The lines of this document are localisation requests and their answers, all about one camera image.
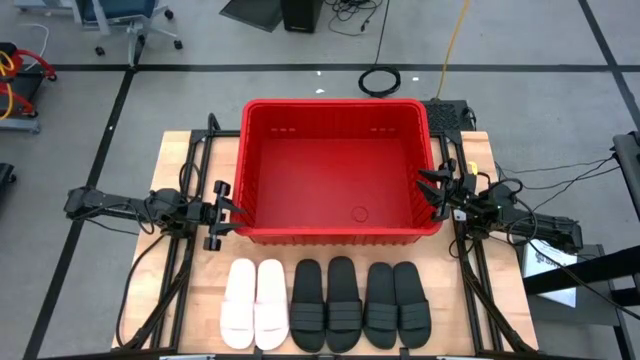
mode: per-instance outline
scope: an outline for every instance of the wooden table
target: wooden table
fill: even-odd
[[[164,134],[151,186],[152,189],[178,188],[178,171],[186,158],[189,136],[189,132],[166,132]],[[493,155],[491,154],[487,133],[463,133],[463,141],[467,160],[476,162],[479,171],[484,171],[495,179]],[[442,158],[436,140],[432,140],[432,148],[434,149],[434,162],[440,164]],[[451,156],[454,157],[455,149],[450,146],[449,151]],[[238,138],[214,139],[213,153],[210,158],[204,191],[204,201],[213,202],[215,200],[213,194],[215,180],[223,180],[233,184],[237,152]],[[192,191],[195,191],[195,175],[191,183],[193,184]],[[486,187],[486,184],[484,181],[480,181],[478,186]],[[326,271],[329,260],[335,256],[343,255],[350,257],[355,264],[358,288],[360,297],[363,300],[367,271],[371,264],[377,261],[384,261],[393,265],[407,260],[416,264],[420,272],[424,292],[429,299],[433,323],[431,338],[427,345],[420,349],[412,350],[411,354],[473,354],[473,342],[464,298],[463,280],[460,275],[460,265],[448,252],[449,244],[454,239],[452,225],[452,221],[448,220],[434,236],[424,237],[413,245],[391,247],[260,246],[253,244],[248,238],[231,233],[226,238],[223,238],[220,252],[203,250],[202,244],[207,229],[200,227],[197,234],[198,240],[187,295],[179,351],[181,353],[217,354],[253,352],[253,347],[240,351],[231,349],[224,344],[220,336],[220,302],[224,296],[229,268],[235,259],[246,257],[256,264],[269,258],[280,260],[285,269],[287,292],[291,296],[294,271],[296,264],[300,260],[312,258],[320,263],[323,270],[323,286],[326,294]],[[138,238],[135,257],[149,246],[156,236],[142,233]],[[537,348],[536,336],[515,251],[506,243],[496,240],[487,240],[484,245],[496,305],[524,341]],[[168,246],[168,239],[159,244],[144,258],[133,276],[121,324],[124,341],[133,336],[157,303]],[[178,259],[182,259],[182,254],[179,254]],[[484,347],[490,349],[491,341],[486,321],[487,317],[484,308],[479,302],[478,313]],[[172,306],[166,314],[165,331],[161,345],[168,344],[173,316],[174,309]],[[508,344],[504,341],[503,343],[505,348],[508,348]],[[399,346],[401,346],[401,343],[398,340],[394,349],[380,350],[373,347],[363,335],[356,347],[347,354],[397,355]],[[303,354],[304,352],[289,337],[279,348],[267,353]]]

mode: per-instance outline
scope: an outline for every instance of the black box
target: black box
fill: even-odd
[[[280,0],[285,30],[314,32],[322,3],[323,0]]]

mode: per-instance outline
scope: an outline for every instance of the gray concrete floor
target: gray concrete floor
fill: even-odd
[[[325,8],[316,34],[294,34],[280,25],[269,34],[218,11],[226,1],[168,1],[176,19],[155,23],[177,31],[185,48],[151,35],[143,64],[369,63],[375,58],[384,10],[357,38],[331,33]],[[461,0],[393,1],[382,42],[381,63],[441,63]],[[589,0],[619,64],[640,65],[635,0]],[[84,33],[69,17],[20,13],[0,1],[1,40],[39,51],[37,22],[51,29],[45,57],[55,64],[124,64],[125,37]],[[358,30],[355,20],[349,30]],[[102,45],[107,56],[96,57]],[[452,55],[454,64],[604,65],[604,57],[574,0],[473,1]],[[0,358],[21,358],[38,315],[70,223],[62,206],[69,188],[83,185],[123,78],[122,72],[61,72],[45,83],[38,107],[42,133],[0,132],[0,161],[16,165],[20,180],[0,208]],[[139,197],[151,181],[161,135],[205,126],[214,112],[225,128],[240,126],[244,104],[254,98],[363,97],[360,72],[140,72],[134,76],[98,186]],[[429,99],[438,72],[403,72],[395,97]],[[640,75],[624,74],[640,94]],[[373,86],[388,81],[373,77]],[[325,92],[316,94],[316,90]],[[606,157],[614,134],[636,128],[613,76],[603,73],[451,72],[443,99],[467,99],[490,134],[496,160],[522,169]],[[531,174],[544,185],[578,170]],[[550,192],[527,192],[538,204]],[[574,185],[544,208],[581,221],[585,242],[606,251],[638,245],[640,224],[622,176],[614,172]],[[127,222],[110,222],[135,230]],[[69,275],[40,356],[106,351],[131,264],[135,238],[84,226]],[[640,327],[628,320],[640,343]],[[535,322],[543,350],[558,355],[619,358],[613,332],[601,327]]]

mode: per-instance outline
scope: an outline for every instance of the red plastic bin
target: red plastic bin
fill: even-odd
[[[409,244],[440,223],[421,195],[433,169],[416,100],[254,100],[244,108],[236,232],[258,244]]]

